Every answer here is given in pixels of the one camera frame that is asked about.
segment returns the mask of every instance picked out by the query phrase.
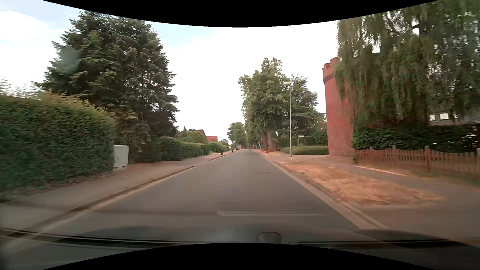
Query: road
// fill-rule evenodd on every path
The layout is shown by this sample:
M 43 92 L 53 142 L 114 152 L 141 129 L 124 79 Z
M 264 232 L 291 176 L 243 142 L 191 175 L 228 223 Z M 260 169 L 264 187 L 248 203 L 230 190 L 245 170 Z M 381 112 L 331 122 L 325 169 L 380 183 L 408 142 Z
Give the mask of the road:
M 238 241 L 239 233 L 249 228 L 311 232 L 331 227 L 357 229 L 259 153 L 239 150 L 107 203 L 49 233 L 222 242 Z M 47 252 L 54 251 L 37 246 L 12 260 L 45 258 Z

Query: red roof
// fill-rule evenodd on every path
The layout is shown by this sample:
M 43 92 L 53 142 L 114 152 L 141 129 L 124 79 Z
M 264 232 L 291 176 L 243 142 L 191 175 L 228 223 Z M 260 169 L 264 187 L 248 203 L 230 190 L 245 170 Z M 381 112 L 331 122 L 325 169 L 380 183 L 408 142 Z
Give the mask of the red roof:
M 217 136 L 207 136 L 207 141 L 208 142 L 218 142 L 218 137 Z

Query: white painted line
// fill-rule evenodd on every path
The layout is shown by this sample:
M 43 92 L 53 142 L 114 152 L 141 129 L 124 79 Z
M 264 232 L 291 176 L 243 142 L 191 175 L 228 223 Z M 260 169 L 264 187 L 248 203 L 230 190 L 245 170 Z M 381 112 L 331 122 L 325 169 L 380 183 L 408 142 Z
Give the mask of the white painted line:
M 218 216 L 324 216 L 322 213 L 218 211 Z
M 374 169 L 374 168 L 369 168 L 369 167 L 362 167 L 362 166 L 357 166 L 357 165 L 353 165 L 353 166 L 354 166 L 354 167 L 358 167 L 358 168 L 363 168 L 363 169 L 372 170 L 372 171 L 377 171 L 377 172 L 386 172 L 386 173 L 391 173 L 391 174 L 406 176 L 406 174 L 401 174 L 401 173 L 397 173 L 397 172 L 385 171 L 385 170 Z

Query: street lamp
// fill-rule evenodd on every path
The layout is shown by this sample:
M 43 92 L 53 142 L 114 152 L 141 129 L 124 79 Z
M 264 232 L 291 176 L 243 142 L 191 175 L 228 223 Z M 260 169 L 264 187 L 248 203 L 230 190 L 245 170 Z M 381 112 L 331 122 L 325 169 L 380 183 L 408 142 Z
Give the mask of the street lamp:
M 285 85 L 290 85 L 290 161 L 293 162 L 292 157 L 292 84 L 290 82 L 283 82 Z

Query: pole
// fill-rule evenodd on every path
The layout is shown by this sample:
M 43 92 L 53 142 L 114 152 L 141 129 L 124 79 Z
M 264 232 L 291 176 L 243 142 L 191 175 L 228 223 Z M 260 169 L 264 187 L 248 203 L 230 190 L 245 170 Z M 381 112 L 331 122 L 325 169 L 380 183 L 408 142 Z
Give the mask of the pole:
M 292 157 L 292 84 L 290 84 L 290 161 L 293 162 L 293 157 Z

